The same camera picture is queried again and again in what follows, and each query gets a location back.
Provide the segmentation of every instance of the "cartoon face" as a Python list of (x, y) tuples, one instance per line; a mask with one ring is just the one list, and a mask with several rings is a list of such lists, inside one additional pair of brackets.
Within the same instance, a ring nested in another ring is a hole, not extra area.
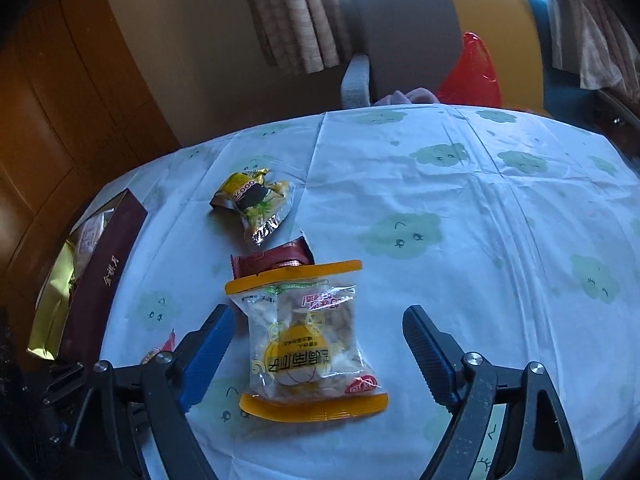
[(271, 123), (271, 124), (263, 124), (261, 126), (257, 126), (252, 130), (252, 134), (259, 137), (272, 136), (273, 134), (277, 134), (282, 130), (286, 130), (290, 128), (292, 124), (289, 124), (288, 121), (283, 121), (281, 123)]
[(196, 148), (195, 150), (193, 150), (191, 152), (191, 155), (189, 155), (189, 158), (193, 158), (194, 156), (198, 155), (200, 153), (200, 148)]
[(434, 164), (435, 166), (455, 166), (457, 163), (469, 159), (464, 144), (459, 142), (427, 146), (409, 154), (409, 156), (420, 164)]
[(169, 333), (174, 328), (174, 320), (180, 312), (172, 295), (158, 290), (140, 297), (136, 314), (142, 326), (150, 332), (159, 330)]
[(506, 114), (500, 110), (478, 110), (476, 114), (494, 123), (514, 123), (516, 121), (515, 115)]
[(247, 378), (231, 377), (211, 381), (202, 402), (192, 410), (202, 412), (209, 424), (230, 436), (245, 436), (251, 432), (264, 430), (273, 422), (249, 415), (240, 408), (240, 395), (246, 388)]
[(574, 277), (580, 281), (582, 290), (594, 300), (611, 304), (620, 293), (620, 286), (613, 278), (609, 267), (596, 258), (574, 254), (571, 257)]
[(636, 235), (640, 236), (640, 218), (632, 219), (631, 228), (634, 230)]
[(515, 168), (526, 174), (544, 173), (546, 171), (546, 160), (525, 152), (502, 152), (498, 153), (504, 163), (510, 168)]
[(615, 176), (615, 174), (618, 172), (616, 167), (613, 164), (611, 164), (608, 160), (604, 160), (599, 156), (593, 156), (593, 155), (591, 155), (589, 158), (593, 161), (593, 165), (596, 168), (598, 168), (600, 171), (609, 173), (611, 176)]
[(266, 155), (255, 155), (253, 158), (241, 158), (231, 168), (231, 172), (235, 171), (255, 171), (262, 168), (273, 167), (274, 159)]
[(441, 240), (440, 217), (433, 213), (391, 215), (358, 239), (367, 253), (394, 260), (415, 258)]
[(380, 110), (357, 115), (354, 119), (360, 124), (387, 124), (402, 121), (405, 115), (404, 112), (396, 112), (395, 110)]
[[(504, 419), (504, 409), (495, 406), (489, 418), (482, 446), (478, 455), (476, 465), (469, 478), (478, 480), (486, 478), (487, 472), (491, 467), (492, 457), (495, 455), (495, 449), (498, 443), (498, 437), (502, 430), (502, 421)], [(422, 434), (425, 439), (431, 442), (434, 447), (437, 446), (451, 421), (451, 414), (444, 406), (435, 405), (433, 412), (428, 416)]]

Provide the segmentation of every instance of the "chair armrest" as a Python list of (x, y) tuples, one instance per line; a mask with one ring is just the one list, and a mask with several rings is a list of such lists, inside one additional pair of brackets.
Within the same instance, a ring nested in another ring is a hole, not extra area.
[(369, 97), (369, 56), (354, 54), (340, 86), (342, 109), (371, 106)]

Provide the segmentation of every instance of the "maroon box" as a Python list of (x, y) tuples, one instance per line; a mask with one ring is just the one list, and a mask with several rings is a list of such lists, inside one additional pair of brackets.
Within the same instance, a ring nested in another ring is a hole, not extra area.
[(68, 289), (73, 249), (80, 227), (71, 233), (60, 251), (38, 298), (28, 347), (31, 354), (81, 362), (85, 366), (98, 360), (122, 270), (147, 215), (129, 189), (95, 214), (109, 209), (114, 211), (71, 295)]

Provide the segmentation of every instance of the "blue gripper pad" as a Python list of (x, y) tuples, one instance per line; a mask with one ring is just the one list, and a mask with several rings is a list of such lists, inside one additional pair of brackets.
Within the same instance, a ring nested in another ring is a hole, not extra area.
[(226, 305), (218, 306), (216, 309), (219, 308), (223, 309), (222, 314), (213, 322), (200, 347), (182, 371), (180, 381), (182, 391), (178, 397), (178, 404), (183, 413), (188, 412), (191, 406), (202, 401), (211, 384), (213, 375), (216, 373), (218, 365), (233, 339), (236, 330), (236, 315)]
[(450, 334), (436, 328), (420, 305), (404, 311), (402, 333), (433, 399), (455, 413), (466, 387), (461, 362), (464, 352)]

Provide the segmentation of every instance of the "yellow snack wrapper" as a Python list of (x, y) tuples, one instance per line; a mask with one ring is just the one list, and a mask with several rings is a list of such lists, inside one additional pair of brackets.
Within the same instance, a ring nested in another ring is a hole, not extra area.
[(69, 312), (69, 283), (74, 273), (75, 250), (76, 247), (66, 240), (38, 298), (27, 351), (41, 359), (58, 357)]
[(293, 204), (293, 184), (286, 180), (268, 183), (267, 168), (232, 173), (211, 199), (217, 205), (235, 209), (242, 216), (245, 238), (260, 245), (286, 218)]
[(359, 260), (283, 267), (228, 282), (249, 318), (251, 376), (240, 407), (279, 422), (383, 411), (388, 395), (354, 336)]

